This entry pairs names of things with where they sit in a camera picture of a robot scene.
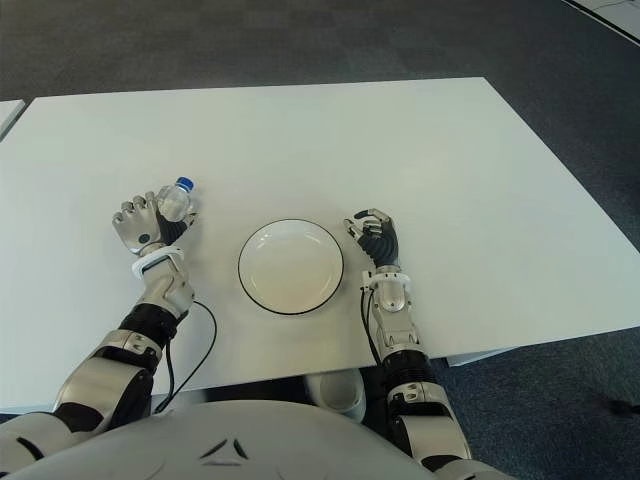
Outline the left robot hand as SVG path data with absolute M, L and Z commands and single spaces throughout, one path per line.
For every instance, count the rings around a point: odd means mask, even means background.
M 127 250 L 143 257 L 173 245 L 195 222 L 197 212 L 188 211 L 179 221 L 167 220 L 159 211 L 156 195 L 147 192 L 125 201 L 113 215 L 112 225 Z

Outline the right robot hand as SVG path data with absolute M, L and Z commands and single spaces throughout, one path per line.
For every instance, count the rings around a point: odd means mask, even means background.
M 390 216 L 376 208 L 365 209 L 344 219 L 343 225 L 377 269 L 401 269 L 399 242 Z

